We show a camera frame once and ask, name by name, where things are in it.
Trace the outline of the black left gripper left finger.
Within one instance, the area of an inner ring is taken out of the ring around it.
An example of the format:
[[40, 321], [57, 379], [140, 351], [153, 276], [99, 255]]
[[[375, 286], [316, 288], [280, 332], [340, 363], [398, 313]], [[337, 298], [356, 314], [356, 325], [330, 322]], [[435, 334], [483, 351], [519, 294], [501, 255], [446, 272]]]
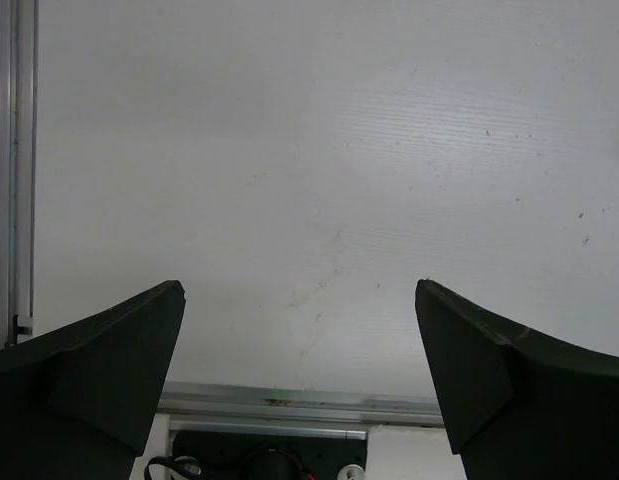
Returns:
[[127, 479], [185, 310], [177, 280], [0, 350], [0, 479]]

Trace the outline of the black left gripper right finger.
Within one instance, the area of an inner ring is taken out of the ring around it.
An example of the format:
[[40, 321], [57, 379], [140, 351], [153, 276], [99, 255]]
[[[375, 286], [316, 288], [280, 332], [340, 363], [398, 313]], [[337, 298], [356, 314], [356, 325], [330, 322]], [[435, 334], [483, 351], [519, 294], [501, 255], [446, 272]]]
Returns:
[[415, 311], [453, 454], [469, 479], [619, 479], [619, 357], [421, 279]]

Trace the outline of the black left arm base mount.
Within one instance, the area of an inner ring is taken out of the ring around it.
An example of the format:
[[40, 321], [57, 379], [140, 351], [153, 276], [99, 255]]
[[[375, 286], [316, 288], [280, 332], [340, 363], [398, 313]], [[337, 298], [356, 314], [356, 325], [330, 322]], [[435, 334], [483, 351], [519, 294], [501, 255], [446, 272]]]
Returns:
[[180, 431], [171, 452], [151, 458], [144, 479], [355, 479], [361, 439]]

